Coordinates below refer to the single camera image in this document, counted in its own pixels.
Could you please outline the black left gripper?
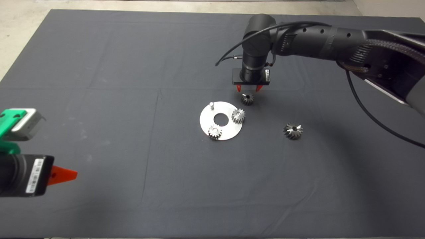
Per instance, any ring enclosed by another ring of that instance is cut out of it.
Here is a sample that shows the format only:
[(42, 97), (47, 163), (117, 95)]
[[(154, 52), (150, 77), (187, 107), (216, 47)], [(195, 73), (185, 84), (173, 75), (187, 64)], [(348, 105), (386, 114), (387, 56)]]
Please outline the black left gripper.
[(53, 165), (54, 157), (37, 154), (0, 156), (0, 196), (37, 197), (47, 186), (75, 180), (78, 172)]

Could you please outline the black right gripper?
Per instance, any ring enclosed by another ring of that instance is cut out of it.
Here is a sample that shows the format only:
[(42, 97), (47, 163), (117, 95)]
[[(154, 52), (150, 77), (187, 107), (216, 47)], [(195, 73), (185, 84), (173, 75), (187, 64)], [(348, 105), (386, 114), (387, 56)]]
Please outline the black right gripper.
[[(232, 71), (232, 84), (236, 85), (237, 92), (241, 92), (240, 84), (270, 84), (270, 69), (263, 67), (262, 69), (251, 70), (243, 66), (243, 68), (234, 68)], [(262, 89), (263, 85), (256, 86), (256, 93)]]

